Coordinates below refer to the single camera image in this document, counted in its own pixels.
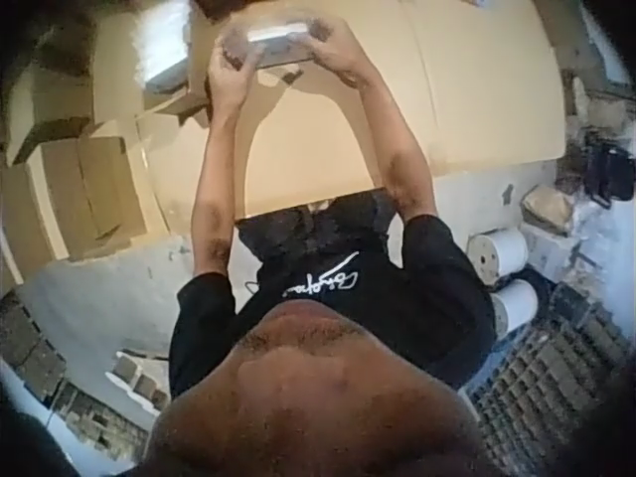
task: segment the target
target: forearm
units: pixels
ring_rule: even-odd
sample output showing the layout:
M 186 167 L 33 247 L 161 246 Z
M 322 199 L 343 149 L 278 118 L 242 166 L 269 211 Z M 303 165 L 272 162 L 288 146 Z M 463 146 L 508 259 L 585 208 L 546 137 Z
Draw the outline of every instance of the forearm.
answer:
M 210 125 L 192 213 L 195 276 L 228 274 L 235 224 L 235 136 L 238 113 L 218 113 Z
M 437 215 L 426 158 L 381 74 L 370 68 L 360 96 L 376 147 L 385 187 L 402 220 Z

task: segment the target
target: concrete floor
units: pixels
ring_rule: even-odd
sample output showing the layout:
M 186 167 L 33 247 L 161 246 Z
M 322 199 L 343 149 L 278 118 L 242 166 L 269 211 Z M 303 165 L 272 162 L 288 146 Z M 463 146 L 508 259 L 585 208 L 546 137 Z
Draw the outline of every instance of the concrete floor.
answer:
M 435 180 L 441 217 L 465 247 L 474 234 L 521 221 L 519 203 L 537 184 L 551 184 L 555 162 L 460 173 Z M 512 186 L 511 201 L 504 196 Z M 390 256 L 400 264 L 402 224 L 392 223 Z M 145 428 L 154 418 L 104 375 L 115 352 L 165 353 L 178 314 L 177 291 L 192 273 L 189 238 L 173 237 L 109 258 L 53 263 L 18 291 L 43 333 L 68 363 L 68 378 Z M 236 239 L 230 263 L 238 307 L 249 299 L 258 261 Z

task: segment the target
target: dark jeans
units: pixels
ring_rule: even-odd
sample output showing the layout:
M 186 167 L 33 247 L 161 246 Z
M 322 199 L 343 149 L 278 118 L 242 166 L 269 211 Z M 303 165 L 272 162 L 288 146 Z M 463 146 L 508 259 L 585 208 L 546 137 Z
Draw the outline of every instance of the dark jeans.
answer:
M 240 241 L 262 262 L 257 275 L 262 283 L 307 255 L 351 249 L 386 253 L 395 214 L 391 199 L 378 190 L 338 198 L 313 215 L 300 206 L 239 221 L 237 228 Z

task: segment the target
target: black t-shirt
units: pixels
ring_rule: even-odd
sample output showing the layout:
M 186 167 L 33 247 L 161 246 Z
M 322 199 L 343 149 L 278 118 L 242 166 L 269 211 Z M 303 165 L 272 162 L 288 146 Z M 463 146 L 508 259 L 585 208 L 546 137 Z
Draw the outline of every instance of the black t-shirt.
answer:
M 275 305 L 312 299 L 363 326 L 396 354 L 460 388 L 494 341 L 492 302 L 450 229 L 421 216 L 406 224 L 400 269 L 378 251 L 309 255 L 282 271 L 236 314 L 230 281 L 194 278 L 178 294 L 170 347 L 173 398 L 207 376 Z

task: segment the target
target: person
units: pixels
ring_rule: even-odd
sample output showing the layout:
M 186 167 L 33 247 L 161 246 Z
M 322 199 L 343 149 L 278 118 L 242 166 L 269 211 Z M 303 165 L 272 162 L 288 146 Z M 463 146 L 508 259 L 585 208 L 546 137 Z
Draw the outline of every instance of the person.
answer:
M 292 40 L 360 93 L 404 222 L 403 268 L 388 258 L 391 214 L 378 194 L 239 223 L 263 264 L 236 313 L 235 133 L 262 52 L 238 65 L 223 32 L 209 66 L 194 278 L 178 294 L 170 347 L 173 401 L 142 467 L 165 469 L 169 455 L 216 475 L 496 474 L 455 392 L 494 343 L 489 295 L 437 216 L 426 159 L 382 75 L 345 21 L 311 24 L 319 35 Z

